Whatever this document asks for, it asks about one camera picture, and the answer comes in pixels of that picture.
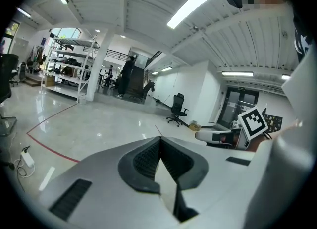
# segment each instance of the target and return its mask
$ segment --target railing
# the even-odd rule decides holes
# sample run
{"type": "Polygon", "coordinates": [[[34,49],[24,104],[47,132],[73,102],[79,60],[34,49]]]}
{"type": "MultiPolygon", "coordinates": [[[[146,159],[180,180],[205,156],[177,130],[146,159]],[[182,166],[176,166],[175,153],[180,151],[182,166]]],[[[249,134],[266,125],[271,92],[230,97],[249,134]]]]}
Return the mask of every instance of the railing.
{"type": "MultiPolygon", "coordinates": [[[[94,48],[92,48],[93,54],[98,53],[98,50],[99,50],[99,49],[94,49],[94,48]]],[[[88,47],[84,47],[84,48],[83,48],[83,51],[84,51],[84,52],[89,52],[89,48],[88,48],[88,47]]]]}
{"type": "MultiPolygon", "coordinates": [[[[89,48],[84,47],[83,51],[84,52],[88,52],[89,48]]],[[[98,49],[93,49],[93,53],[94,54],[98,53],[98,49]]],[[[117,52],[117,51],[114,51],[114,50],[110,50],[110,49],[108,49],[106,57],[111,57],[111,58],[114,58],[114,59],[117,59],[117,60],[122,60],[122,61],[129,61],[130,60],[130,56],[129,55],[126,55],[126,54],[123,54],[123,53],[120,53],[120,52],[117,52]]]]}
{"type": "Polygon", "coordinates": [[[147,66],[149,66],[150,63],[151,63],[152,61],[154,61],[160,54],[162,54],[162,52],[161,52],[161,51],[157,51],[157,52],[152,56],[151,59],[148,59],[147,64],[145,65],[145,68],[146,68],[147,66]]]}
{"type": "Polygon", "coordinates": [[[126,54],[123,54],[123,53],[120,53],[120,52],[117,52],[114,50],[110,50],[110,49],[108,49],[106,57],[111,57],[111,58],[114,58],[117,60],[122,60],[122,61],[129,61],[130,60],[129,55],[126,55],[126,54]]]}

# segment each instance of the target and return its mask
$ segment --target shelf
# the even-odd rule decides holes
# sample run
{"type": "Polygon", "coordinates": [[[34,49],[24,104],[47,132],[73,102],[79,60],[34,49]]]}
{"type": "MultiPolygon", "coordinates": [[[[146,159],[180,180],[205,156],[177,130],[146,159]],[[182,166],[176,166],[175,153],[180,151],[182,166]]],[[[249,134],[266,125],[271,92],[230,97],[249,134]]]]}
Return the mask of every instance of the shelf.
{"type": "Polygon", "coordinates": [[[67,50],[52,49],[52,51],[57,52],[59,54],[67,55],[67,56],[73,56],[73,57],[86,58],[87,56],[86,54],[75,53],[75,52],[67,51],[67,50]]]}
{"type": "MultiPolygon", "coordinates": [[[[72,45],[72,46],[83,46],[83,47],[90,47],[93,43],[92,40],[81,40],[81,39],[72,39],[72,38],[56,38],[57,41],[61,42],[62,44],[72,45]]],[[[95,41],[93,45],[94,49],[98,49],[99,46],[95,41]]]]}
{"type": "Polygon", "coordinates": [[[55,62],[55,61],[47,61],[46,63],[54,63],[54,64],[58,64],[58,65],[66,66],[66,67],[71,67],[71,68],[77,68],[77,69],[81,69],[81,70],[83,69],[83,67],[69,65],[69,64],[65,64],[65,63],[61,63],[61,62],[55,62]]]}
{"type": "Polygon", "coordinates": [[[44,87],[46,89],[49,89],[51,91],[59,92],[59,93],[62,93],[62,94],[77,98],[77,91],[73,90],[73,89],[70,89],[70,88],[61,87],[61,86],[58,86],[58,85],[46,87],[44,84],[42,84],[42,87],[44,87]]]}
{"type": "Polygon", "coordinates": [[[52,72],[48,72],[48,71],[43,71],[43,73],[45,73],[46,75],[49,75],[49,76],[56,76],[56,77],[59,77],[61,79],[65,79],[67,81],[79,84],[79,79],[77,77],[71,77],[71,76],[66,76],[66,75],[62,75],[62,74],[56,74],[56,73],[52,73],[52,72]]]}

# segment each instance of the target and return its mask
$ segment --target power adapter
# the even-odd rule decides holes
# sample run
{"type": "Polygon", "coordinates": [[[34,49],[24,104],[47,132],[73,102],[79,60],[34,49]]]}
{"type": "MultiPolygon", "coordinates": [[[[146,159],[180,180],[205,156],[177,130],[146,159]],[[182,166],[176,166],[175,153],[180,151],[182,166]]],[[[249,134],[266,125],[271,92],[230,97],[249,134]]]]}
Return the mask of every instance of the power adapter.
{"type": "Polygon", "coordinates": [[[34,160],[32,159],[30,153],[28,153],[27,151],[22,151],[21,156],[29,168],[32,168],[34,166],[34,160]]]}

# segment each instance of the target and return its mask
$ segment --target cardboard box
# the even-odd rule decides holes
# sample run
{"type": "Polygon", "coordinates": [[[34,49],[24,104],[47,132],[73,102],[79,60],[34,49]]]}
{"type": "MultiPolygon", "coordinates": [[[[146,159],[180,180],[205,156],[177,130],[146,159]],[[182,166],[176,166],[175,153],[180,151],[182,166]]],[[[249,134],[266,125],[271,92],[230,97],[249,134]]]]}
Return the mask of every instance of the cardboard box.
{"type": "Polygon", "coordinates": [[[192,124],[189,125],[189,128],[190,128],[192,131],[199,131],[202,127],[201,127],[200,125],[198,125],[198,124],[192,123],[192,124]]]}
{"type": "Polygon", "coordinates": [[[44,81],[45,87],[55,86],[55,77],[54,76],[46,76],[44,81]]]}

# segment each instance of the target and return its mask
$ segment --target red floor line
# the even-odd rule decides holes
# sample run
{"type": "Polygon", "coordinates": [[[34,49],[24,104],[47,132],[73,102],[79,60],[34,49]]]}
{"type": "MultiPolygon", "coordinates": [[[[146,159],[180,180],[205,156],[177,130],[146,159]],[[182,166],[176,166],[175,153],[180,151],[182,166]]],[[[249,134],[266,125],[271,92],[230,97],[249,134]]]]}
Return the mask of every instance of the red floor line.
{"type": "Polygon", "coordinates": [[[35,127],[31,128],[28,132],[26,132],[26,134],[27,134],[32,140],[34,140],[36,143],[38,143],[38,144],[41,145],[42,147],[46,148],[47,150],[49,150],[49,151],[51,151],[51,152],[53,152],[53,153],[55,153],[55,154],[57,154],[57,155],[59,155],[59,156],[65,158],[65,159],[68,159],[68,160],[71,160],[71,161],[73,161],[73,162],[78,163],[79,160],[76,160],[76,159],[73,159],[73,158],[71,158],[71,157],[68,157],[68,156],[66,156],[66,155],[64,155],[64,154],[62,154],[62,153],[59,153],[59,152],[57,152],[57,151],[51,149],[50,147],[47,147],[46,145],[42,144],[40,141],[38,141],[37,139],[35,139],[33,136],[31,136],[31,135],[29,134],[33,129],[35,129],[37,126],[39,126],[40,124],[42,124],[44,121],[46,121],[46,120],[52,118],[53,116],[55,116],[55,115],[57,115],[57,114],[59,114],[59,113],[65,111],[65,110],[67,110],[67,109],[69,109],[69,108],[71,108],[71,107],[73,107],[73,106],[75,106],[75,105],[77,105],[77,103],[74,104],[74,105],[72,105],[72,106],[70,106],[70,107],[67,107],[67,108],[63,109],[62,111],[59,111],[58,113],[55,113],[55,114],[51,115],[50,117],[48,117],[48,118],[46,118],[46,119],[44,119],[44,120],[41,121],[39,124],[37,124],[35,127]]]}
{"type": "Polygon", "coordinates": [[[50,117],[48,117],[48,118],[44,119],[43,121],[41,121],[39,124],[35,125],[33,128],[31,128],[31,129],[30,129],[28,132],[26,132],[26,133],[27,133],[27,134],[30,133],[33,129],[35,129],[37,126],[39,126],[40,124],[42,124],[44,121],[46,121],[46,120],[52,118],[53,116],[55,116],[55,115],[57,115],[57,114],[59,114],[59,113],[65,111],[65,110],[67,110],[67,109],[69,109],[69,108],[71,108],[71,107],[73,107],[73,106],[75,106],[75,105],[77,105],[77,103],[74,104],[74,105],[72,105],[72,106],[70,106],[70,107],[67,107],[67,108],[63,109],[62,111],[59,111],[58,113],[55,113],[55,114],[51,115],[50,117]]]}
{"type": "Polygon", "coordinates": [[[73,162],[77,162],[77,163],[79,162],[79,160],[76,160],[76,159],[73,159],[73,158],[71,158],[71,157],[65,156],[65,155],[63,155],[62,153],[59,153],[59,152],[57,152],[57,151],[51,149],[50,147],[47,147],[46,145],[42,144],[40,141],[38,141],[37,139],[35,139],[33,136],[31,136],[29,133],[27,133],[27,135],[28,135],[31,139],[33,139],[35,142],[37,142],[39,145],[43,146],[44,148],[48,149],[49,151],[51,151],[51,152],[53,152],[53,153],[55,153],[55,154],[57,154],[57,155],[59,155],[59,156],[65,158],[65,159],[71,160],[71,161],[73,161],[73,162]]]}
{"type": "Polygon", "coordinates": [[[154,124],[155,128],[159,131],[160,135],[163,136],[163,134],[160,132],[159,128],[154,124]]]}

